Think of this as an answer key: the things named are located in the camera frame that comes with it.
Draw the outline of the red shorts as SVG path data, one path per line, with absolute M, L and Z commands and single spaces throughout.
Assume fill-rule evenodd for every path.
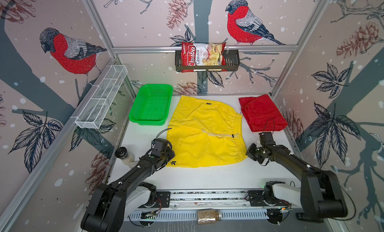
M 275 132 L 288 126 L 267 94 L 259 97 L 241 97 L 239 102 L 241 112 L 252 132 Z

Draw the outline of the yellow shorts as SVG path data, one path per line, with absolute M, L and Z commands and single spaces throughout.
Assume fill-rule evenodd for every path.
M 175 157 L 169 167 L 230 165 L 246 159 L 242 115 L 213 100 L 182 96 L 169 122 L 167 140 Z

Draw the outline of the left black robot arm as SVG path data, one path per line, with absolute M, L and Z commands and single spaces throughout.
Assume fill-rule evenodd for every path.
M 109 185 L 100 184 L 94 191 L 81 229 L 87 232 L 118 232 L 124 222 L 127 199 L 138 187 L 148 191 L 147 200 L 136 198 L 131 210 L 148 203 L 151 190 L 144 180 L 165 167 L 175 157 L 171 143 L 162 138 L 153 140 L 153 147 L 140 157 L 138 164 Z

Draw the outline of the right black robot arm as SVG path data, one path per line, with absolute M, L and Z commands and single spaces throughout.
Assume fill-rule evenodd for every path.
M 246 155 L 260 165 L 264 160 L 276 162 L 293 174 L 301 187 L 292 187 L 280 182 L 268 182 L 265 198 L 269 203 L 285 201 L 300 206 L 309 219 L 345 218 L 347 204 L 338 178 L 331 171 L 313 167 L 297 157 L 284 145 L 277 145 L 271 132 L 259 134 L 261 146 L 251 144 Z

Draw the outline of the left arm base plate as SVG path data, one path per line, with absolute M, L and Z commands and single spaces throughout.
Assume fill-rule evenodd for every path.
M 150 193 L 149 201 L 143 205 L 144 208 L 160 209 L 169 208 L 171 200 L 170 192 Z

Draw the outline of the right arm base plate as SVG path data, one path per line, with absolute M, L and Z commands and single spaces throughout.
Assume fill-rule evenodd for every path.
M 266 193 L 262 190 L 248 191 L 246 201 L 249 201 L 251 207 L 290 207 L 286 201 L 277 199 L 272 193 Z

